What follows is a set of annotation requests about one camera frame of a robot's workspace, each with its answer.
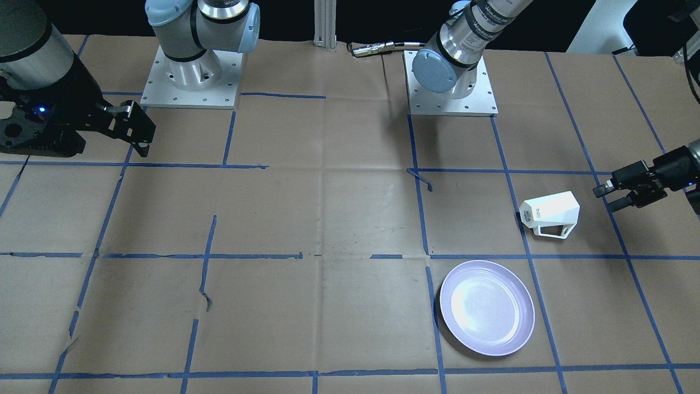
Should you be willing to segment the white faceted mug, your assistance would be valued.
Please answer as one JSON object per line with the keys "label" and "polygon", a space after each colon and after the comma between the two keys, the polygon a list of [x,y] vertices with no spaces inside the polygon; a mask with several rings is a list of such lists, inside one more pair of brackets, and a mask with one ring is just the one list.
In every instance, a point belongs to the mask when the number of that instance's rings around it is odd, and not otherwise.
{"label": "white faceted mug", "polygon": [[518,207],[518,212],[523,225],[531,229],[534,235],[563,240],[569,237],[578,223],[580,204],[567,190],[525,200]]}

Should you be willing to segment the lavender plate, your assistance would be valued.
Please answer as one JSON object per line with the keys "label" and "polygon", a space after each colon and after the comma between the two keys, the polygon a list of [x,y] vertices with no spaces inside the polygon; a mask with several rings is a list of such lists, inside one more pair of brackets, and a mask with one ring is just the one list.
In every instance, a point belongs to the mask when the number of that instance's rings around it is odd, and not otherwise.
{"label": "lavender plate", "polygon": [[509,356],[535,329],[532,295],[508,268],[491,261],[462,262],[440,286],[440,314],[460,344],[483,356]]}

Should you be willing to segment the aluminium frame post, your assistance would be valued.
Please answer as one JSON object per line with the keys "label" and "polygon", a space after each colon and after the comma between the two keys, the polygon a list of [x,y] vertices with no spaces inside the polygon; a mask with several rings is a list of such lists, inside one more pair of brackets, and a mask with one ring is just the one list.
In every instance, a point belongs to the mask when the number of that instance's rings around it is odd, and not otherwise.
{"label": "aluminium frame post", "polygon": [[314,35],[313,45],[326,51],[337,50],[336,0],[315,0],[313,2]]}

